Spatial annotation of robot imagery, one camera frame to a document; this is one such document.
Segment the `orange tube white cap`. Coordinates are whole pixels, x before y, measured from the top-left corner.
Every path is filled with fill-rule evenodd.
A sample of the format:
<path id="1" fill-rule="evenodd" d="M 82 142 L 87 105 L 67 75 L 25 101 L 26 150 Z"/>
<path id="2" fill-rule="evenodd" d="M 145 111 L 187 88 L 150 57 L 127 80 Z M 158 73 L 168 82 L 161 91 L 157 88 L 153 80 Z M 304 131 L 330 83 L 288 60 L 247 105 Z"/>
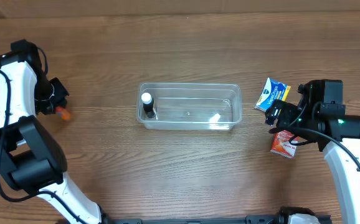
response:
<path id="1" fill-rule="evenodd" d="M 70 120 L 70 113 L 63 107 L 57 106 L 55 109 L 55 113 L 59 114 L 60 117 L 64 120 Z"/>

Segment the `blue yellow VapoDrops box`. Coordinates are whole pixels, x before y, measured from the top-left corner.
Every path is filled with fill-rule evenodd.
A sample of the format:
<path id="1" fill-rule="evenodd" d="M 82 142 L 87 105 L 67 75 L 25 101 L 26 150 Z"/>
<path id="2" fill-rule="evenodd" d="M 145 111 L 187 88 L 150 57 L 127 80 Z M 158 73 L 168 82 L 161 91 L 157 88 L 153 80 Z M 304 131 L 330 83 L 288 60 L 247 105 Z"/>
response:
<path id="1" fill-rule="evenodd" d="M 285 101 L 290 88 L 290 85 L 278 82 L 272 78 L 267 78 L 254 108 L 265 112 L 271 107 L 275 100 Z"/>

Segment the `red orange small box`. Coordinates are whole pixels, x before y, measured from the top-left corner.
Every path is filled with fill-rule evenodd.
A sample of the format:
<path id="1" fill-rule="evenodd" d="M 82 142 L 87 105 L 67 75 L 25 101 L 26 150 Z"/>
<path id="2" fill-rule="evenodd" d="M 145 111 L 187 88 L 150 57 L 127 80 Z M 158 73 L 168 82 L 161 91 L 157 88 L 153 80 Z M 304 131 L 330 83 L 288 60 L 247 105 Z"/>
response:
<path id="1" fill-rule="evenodd" d="M 290 159 L 294 158 L 297 149 L 295 144 L 299 143 L 299 137 L 296 137 L 289 142 L 292 137 L 293 134 L 288 131 L 275 133 L 270 151 Z"/>

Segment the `dark bottle white cap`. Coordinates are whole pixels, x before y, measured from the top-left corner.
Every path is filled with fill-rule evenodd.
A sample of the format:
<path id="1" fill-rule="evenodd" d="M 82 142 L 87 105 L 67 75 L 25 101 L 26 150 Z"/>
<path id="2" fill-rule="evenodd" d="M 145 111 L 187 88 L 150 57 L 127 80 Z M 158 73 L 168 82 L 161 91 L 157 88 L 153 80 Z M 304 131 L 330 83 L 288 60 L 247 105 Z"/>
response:
<path id="1" fill-rule="evenodd" d="M 156 117 L 156 112 L 154 108 L 154 98 L 150 93 L 143 93 L 141 95 L 141 100 L 143 103 L 143 110 L 147 118 L 153 119 Z"/>

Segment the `clear plastic container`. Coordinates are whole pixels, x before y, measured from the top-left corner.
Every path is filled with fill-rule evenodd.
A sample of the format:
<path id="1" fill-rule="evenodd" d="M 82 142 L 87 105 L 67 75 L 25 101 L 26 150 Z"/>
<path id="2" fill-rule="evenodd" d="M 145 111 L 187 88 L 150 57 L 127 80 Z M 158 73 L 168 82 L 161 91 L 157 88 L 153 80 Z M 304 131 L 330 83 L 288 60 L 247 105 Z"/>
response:
<path id="1" fill-rule="evenodd" d="M 154 98 L 153 119 L 143 110 L 145 92 Z M 136 117 L 147 129 L 230 130 L 242 120 L 242 94 L 236 84 L 142 83 Z"/>

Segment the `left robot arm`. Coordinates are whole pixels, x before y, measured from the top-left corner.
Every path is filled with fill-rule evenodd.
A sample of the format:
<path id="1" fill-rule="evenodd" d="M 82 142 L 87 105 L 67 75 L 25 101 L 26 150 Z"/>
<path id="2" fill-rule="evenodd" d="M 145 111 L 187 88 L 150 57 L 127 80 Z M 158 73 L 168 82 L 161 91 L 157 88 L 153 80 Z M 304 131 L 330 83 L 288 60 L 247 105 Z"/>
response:
<path id="1" fill-rule="evenodd" d="M 47 74 L 44 51 L 25 39 L 0 55 L 0 196 L 14 203 L 39 197 L 69 223 L 109 223 L 70 178 L 62 148 L 37 119 L 39 113 L 69 118 L 69 93 Z"/>

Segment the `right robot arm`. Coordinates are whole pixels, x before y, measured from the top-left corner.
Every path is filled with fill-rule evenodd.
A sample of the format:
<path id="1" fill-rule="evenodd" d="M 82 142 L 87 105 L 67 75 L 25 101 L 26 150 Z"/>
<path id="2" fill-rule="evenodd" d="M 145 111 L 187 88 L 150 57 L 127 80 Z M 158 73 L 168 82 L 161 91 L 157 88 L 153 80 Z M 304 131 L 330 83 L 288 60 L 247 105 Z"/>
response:
<path id="1" fill-rule="evenodd" d="M 360 116 L 347 115 L 341 80 L 301 84 L 297 105 L 286 102 L 288 85 L 268 79 L 255 105 L 271 134 L 291 134 L 288 143 L 316 143 L 334 179 L 344 223 L 360 223 Z"/>

